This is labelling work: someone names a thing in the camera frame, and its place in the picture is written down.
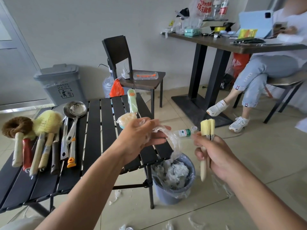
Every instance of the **seated person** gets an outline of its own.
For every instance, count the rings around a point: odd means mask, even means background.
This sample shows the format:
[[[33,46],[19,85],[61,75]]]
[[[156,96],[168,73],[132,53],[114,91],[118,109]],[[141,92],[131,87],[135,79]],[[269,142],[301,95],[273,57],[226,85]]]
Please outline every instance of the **seated person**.
[[[274,13],[274,22],[288,22],[289,33],[307,38],[307,0],[287,0],[285,7]],[[277,51],[253,54],[245,69],[238,76],[231,92],[224,99],[207,110],[211,116],[218,116],[243,91],[243,113],[229,126],[233,132],[240,132],[248,125],[250,111],[256,107],[267,84],[267,77],[288,77],[307,62],[307,50]]]

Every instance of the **bottle label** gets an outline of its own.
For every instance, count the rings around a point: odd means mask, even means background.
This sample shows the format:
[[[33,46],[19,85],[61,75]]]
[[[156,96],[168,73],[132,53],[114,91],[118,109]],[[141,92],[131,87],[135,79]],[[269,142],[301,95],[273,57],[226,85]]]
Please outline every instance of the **bottle label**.
[[[220,14],[226,14],[228,9],[228,1],[224,1],[220,8]]]
[[[179,136],[180,137],[187,137],[191,136],[191,130],[190,129],[183,129],[179,131]]]

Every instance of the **forearm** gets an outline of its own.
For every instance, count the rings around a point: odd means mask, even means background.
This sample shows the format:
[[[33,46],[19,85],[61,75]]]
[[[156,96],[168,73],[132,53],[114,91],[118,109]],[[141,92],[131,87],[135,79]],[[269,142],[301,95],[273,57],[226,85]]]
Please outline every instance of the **forearm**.
[[[307,229],[307,223],[247,168],[239,166],[228,185],[259,229]]]
[[[122,169],[120,152],[109,148],[89,168],[37,230],[93,229]]]

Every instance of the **sneaker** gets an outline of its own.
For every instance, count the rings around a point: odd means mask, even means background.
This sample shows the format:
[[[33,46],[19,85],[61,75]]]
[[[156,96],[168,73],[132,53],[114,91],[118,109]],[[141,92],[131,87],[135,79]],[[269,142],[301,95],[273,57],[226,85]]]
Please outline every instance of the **sneaker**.
[[[235,133],[242,131],[248,125],[249,119],[244,119],[241,116],[236,118],[236,121],[229,126],[229,130]]]
[[[215,116],[218,116],[220,113],[222,113],[224,110],[226,110],[228,106],[229,105],[227,105],[224,100],[221,100],[214,106],[210,107],[207,110],[207,113],[210,116],[215,117]]]

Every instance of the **right hand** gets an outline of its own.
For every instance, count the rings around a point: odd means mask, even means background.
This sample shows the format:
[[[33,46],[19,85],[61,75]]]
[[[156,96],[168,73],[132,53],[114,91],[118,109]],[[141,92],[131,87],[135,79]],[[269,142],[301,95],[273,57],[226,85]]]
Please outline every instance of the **right hand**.
[[[199,161],[205,160],[209,155],[211,159],[211,170],[223,181],[229,182],[232,174],[243,164],[232,153],[231,149],[225,141],[219,136],[215,135],[213,141],[201,136],[201,133],[193,135],[194,145],[199,148],[195,149],[195,155]],[[203,153],[201,148],[204,146],[207,150]]]

